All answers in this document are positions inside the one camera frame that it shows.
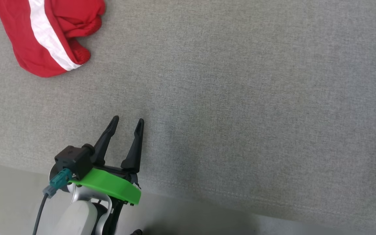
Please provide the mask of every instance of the gray connector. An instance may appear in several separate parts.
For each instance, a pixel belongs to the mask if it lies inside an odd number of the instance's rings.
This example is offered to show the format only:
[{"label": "gray connector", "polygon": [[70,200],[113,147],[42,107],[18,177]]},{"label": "gray connector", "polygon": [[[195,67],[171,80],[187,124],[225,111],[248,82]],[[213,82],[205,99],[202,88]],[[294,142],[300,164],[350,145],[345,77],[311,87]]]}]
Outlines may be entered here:
[{"label": "gray connector", "polygon": [[49,185],[49,186],[47,186],[46,188],[43,189],[43,195],[47,194],[48,198],[52,198],[56,194],[56,191],[57,191],[57,189],[55,189],[54,187]]}]

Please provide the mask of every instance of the cable connector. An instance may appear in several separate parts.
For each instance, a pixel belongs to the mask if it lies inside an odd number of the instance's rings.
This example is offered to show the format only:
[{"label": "cable connector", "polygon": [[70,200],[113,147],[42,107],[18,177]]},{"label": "cable connector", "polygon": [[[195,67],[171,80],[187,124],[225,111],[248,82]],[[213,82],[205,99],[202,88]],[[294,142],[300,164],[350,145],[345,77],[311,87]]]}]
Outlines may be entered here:
[{"label": "cable connector", "polygon": [[48,198],[52,198],[58,189],[66,186],[71,179],[72,171],[64,168],[57,175],[55,175],[52,180],[50,180],[50,185],[43,189],[43,194],[47,194]]},{"label": "cable connector", "polygon": [[56,190],[68,184],[69,180],[72,179],[72,171],[67,168],[61,170],[52,180],[50,180],[50,185]]}]

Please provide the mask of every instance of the red cloth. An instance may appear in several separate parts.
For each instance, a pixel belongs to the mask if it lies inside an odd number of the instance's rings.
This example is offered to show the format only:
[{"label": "red cloth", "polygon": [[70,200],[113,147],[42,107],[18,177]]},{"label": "red cloth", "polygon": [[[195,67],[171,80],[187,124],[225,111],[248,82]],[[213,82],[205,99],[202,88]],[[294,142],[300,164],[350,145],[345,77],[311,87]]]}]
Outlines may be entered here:
[{"label": "red cloth", "polygon": [[19,65],[41,77],[89,60],[75,37],[95,33],[104,12],[103,0],[0,0],[0,18]]}]

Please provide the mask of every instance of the floor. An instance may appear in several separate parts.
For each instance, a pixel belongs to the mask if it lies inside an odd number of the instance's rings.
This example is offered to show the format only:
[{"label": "floor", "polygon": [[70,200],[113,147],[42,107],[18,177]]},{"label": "floor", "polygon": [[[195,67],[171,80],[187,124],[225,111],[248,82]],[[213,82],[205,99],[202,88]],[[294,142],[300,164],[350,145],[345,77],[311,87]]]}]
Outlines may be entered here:
[{"label": "floor", "polygon": [[[31,234],[43,197],[41,191],[47,185],[47,175],[0,166],[0,235]],[[58,192],[48,199],[41,217],[39,235],[51,234],[58,218],[70,204],[71,197],[69,193]],[[116,234],[128,235],[135,229],[143,229],[147,235],[356,234],[146,192],[142,192],[139,205],[123,207]]]}]

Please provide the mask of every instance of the red fabric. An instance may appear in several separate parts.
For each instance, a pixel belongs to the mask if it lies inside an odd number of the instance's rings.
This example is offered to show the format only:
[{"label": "red fabric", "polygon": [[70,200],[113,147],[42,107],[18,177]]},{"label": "red fabric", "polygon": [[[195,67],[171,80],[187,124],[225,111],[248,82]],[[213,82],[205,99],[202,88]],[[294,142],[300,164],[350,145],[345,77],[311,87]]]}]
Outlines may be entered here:
[{"label": "red fabric", "polygon": [[[70,60],[75,64],[87,62],[91,54],[75,37],[91,35],[100,28],[103,0],[45,0],[44,8]],[[66,72],[35,38],[28,0],[0,0],[0,18],[23,69],[41,77]]]},{"label": "red fabric", "polygon": [[66,38],[89,36],[101,27],[105,12],[103,0],[51,0],[55,15]]}]

